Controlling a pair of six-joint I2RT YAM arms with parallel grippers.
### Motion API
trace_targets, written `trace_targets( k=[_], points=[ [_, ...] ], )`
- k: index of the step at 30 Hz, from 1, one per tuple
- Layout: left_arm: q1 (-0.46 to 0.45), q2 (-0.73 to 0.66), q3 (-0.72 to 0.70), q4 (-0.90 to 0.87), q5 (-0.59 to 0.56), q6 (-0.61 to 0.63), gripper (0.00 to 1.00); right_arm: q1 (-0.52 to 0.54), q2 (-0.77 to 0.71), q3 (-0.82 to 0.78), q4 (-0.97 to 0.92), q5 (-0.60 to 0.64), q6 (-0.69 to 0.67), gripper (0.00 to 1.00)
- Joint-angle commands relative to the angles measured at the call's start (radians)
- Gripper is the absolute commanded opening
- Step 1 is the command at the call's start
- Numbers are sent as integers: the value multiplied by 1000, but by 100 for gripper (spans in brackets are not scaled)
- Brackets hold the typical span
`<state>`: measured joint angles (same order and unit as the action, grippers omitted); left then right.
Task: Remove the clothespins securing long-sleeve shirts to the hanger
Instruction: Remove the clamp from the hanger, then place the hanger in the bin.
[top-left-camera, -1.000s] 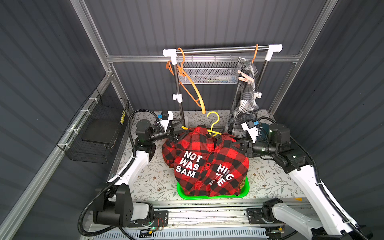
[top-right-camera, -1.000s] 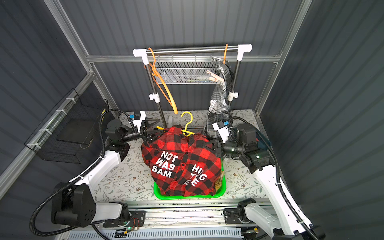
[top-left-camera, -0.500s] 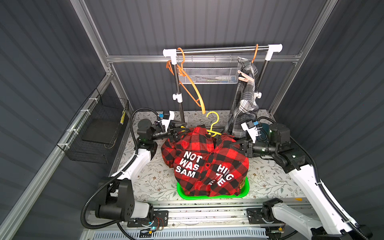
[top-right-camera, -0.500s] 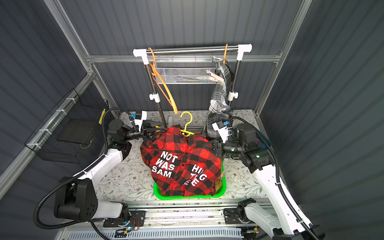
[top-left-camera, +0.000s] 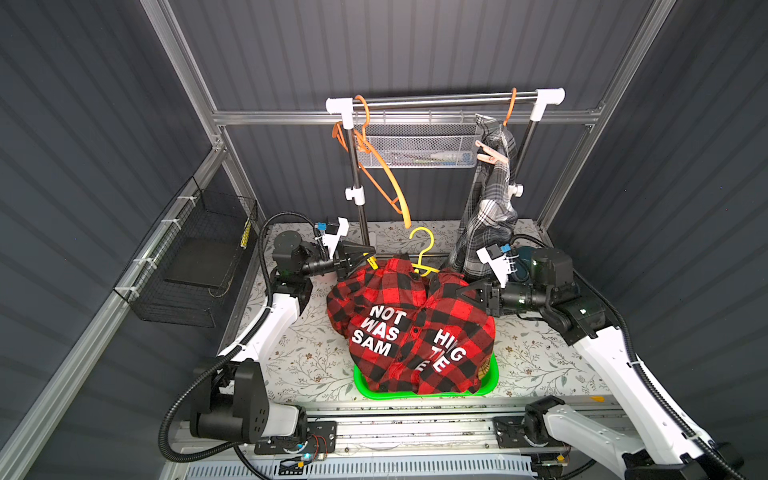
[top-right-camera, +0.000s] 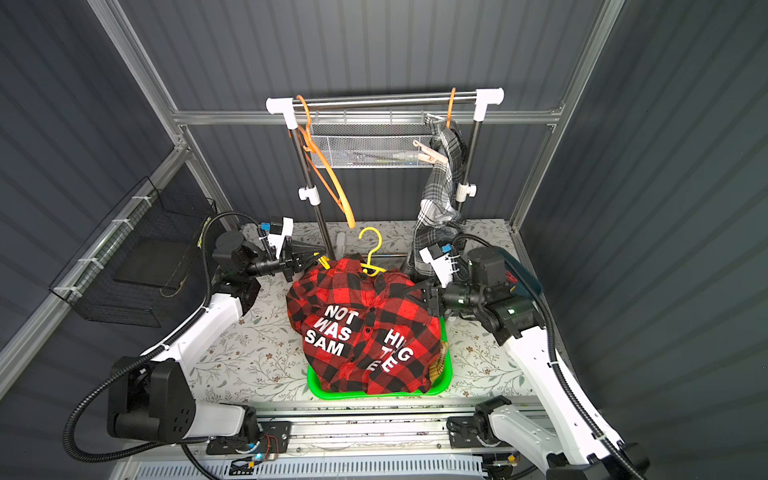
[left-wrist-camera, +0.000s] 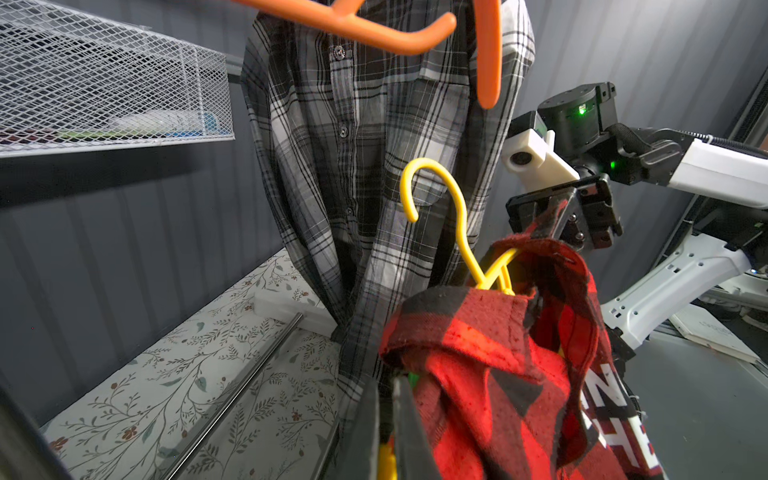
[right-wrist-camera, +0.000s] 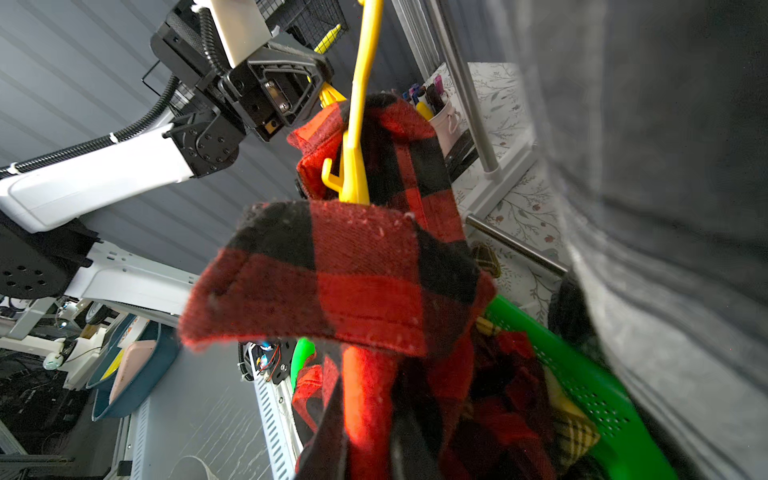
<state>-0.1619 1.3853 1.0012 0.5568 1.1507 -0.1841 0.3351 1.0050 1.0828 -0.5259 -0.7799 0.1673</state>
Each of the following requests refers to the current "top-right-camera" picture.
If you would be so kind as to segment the yellow plaid long-sleeve shirt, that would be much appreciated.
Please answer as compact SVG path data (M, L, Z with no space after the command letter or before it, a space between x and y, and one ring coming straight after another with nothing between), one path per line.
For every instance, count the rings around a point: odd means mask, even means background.
M441 341L439 354L428 368L428 378L431 382L432 387L436 386L436 384L439 382L439 379L445 372L447 356L448 356L448 343L446 341Z

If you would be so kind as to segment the orange plastic hanger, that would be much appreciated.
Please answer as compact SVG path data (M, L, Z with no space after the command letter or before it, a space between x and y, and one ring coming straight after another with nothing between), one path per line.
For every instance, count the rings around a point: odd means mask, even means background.
M356 220L347 195L330 162L312 137L312 117L309 106L303 96L298 95L297 100L301 103L306 117L306 125L298 126L298 130L303 137L300 143L304 150L306 162L312 167L317 178L322 182L332 200L344 214L348 227L353 229L356 227Z

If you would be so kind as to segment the red black plaid shirt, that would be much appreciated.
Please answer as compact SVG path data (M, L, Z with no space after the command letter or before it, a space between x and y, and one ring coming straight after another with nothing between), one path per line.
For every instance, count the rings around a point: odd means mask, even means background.
M367 275L358 255L311 267L286 295L287 314L323 390L428 392L442 329L399 270Z

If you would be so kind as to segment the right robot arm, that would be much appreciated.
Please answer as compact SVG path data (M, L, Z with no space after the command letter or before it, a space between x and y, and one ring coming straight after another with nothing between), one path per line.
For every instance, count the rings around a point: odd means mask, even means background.
M480 323L529 381L553 429L542 429L504 396L478 404L460 429L505 443L549 479L642 479L650 461L590 401L558 352L554 319L538 280L509 252L460 233L420 250L432 276L418 283L428 311Z

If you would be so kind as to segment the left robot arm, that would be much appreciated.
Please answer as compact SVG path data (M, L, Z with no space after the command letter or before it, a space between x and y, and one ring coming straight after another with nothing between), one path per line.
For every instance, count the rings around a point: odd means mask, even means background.
M292 280L333 248L293 241L288 217L258 224L256 242L232 230L210 247L212 224L204 224L198 240L206 281L201 305L142 355L120 358L110 375L75 406L62 433L63 449L72 459L110 462L166 445L178 444L187 451L192 443L220 439L250 455L269 443L253 408L196 399L189 386L192 371L214 341L254 305L260 278L281 273ZM77 424L102 393L108 395L109 435L134 440L136 446L102 453L78 446Z

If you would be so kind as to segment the small yellow clothespin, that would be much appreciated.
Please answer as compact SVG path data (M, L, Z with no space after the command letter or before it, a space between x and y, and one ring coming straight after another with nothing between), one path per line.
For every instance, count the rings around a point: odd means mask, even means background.
M322 266L322 267L323 267L325 270L329 270L329 269L331 268L331 265L330 265L330 260L329 260L329 259L328 259L328 257L327 257L327 256L325 256L325 255L323 255L323 256L319 256L319 257L317 258L317 263L318 263L319 265L321 265L321 266Z

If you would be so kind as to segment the yellow plastic hanger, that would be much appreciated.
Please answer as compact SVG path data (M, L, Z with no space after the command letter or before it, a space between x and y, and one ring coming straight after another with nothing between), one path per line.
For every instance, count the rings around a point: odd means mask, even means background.
M360 232L360 234L359 234L358 238L359 238L359 239L361 239L361 238L362 238L362 237L363 237L363 236L364 236L364 235L365 235L367 232L372 232L373 234L375 234L375 235L376 235L376 240L377 240L377 243L376 243L376 245L375 245L375 246L374 246L372 249L370 249L370 250L369 250L369 252L367 253L367 255L366 255L366 260L365 260L364 262L362 262L362 263L361 263L361 268L362 268L362 271L363 271L363 272L364 272L364 273L365 273L367 276L369 276L369 277L375 277L375 276L377 276L379 273L385 272L385 269L384 269L384 268L382 268L382 267L379 267L379 266L377 266L377 265L374 265L374 264L372 263L372 260L373 260L373 255L374 255L375 253L377 253L377 252L378 252L378 251L381 249L381 247L382 247L382 245L383 245L383 236L382 236L382 234L380 233L380 231L379 231L377 228L375 228L375 227L366 227L366 228L364 228L364 229L363 229L363 230Z

